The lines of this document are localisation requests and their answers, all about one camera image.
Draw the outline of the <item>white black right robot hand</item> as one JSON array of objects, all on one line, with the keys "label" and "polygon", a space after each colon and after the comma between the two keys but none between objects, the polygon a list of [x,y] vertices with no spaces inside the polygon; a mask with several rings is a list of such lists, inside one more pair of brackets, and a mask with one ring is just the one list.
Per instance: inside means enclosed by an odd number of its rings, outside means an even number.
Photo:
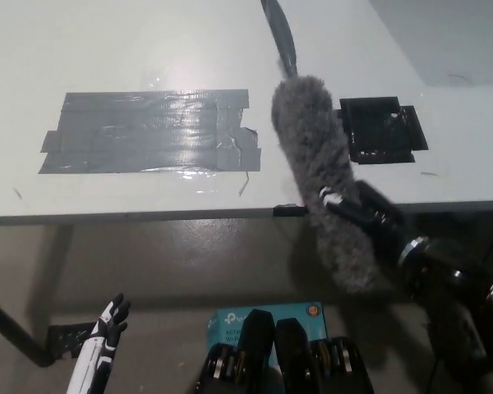
[{"label": "white black right robot hand", "polygon": [[371,238],[380,258],[390,264],[397,263],[409,242],[403,214],[367,182],[355,181],[354,184],[360,203],[351,201],[328,186],[319,192],[321,202],[331,213],[363,230]]}]

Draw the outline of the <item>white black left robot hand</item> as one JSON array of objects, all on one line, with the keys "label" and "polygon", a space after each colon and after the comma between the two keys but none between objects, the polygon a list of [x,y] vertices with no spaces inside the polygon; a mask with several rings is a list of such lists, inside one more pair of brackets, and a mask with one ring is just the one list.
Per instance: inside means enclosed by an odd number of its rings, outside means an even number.
[{"label": "white black left robot hand", "polygon": [[108,303],[81,347],[67,394],[105,392],[130,305],[122,293]]}]

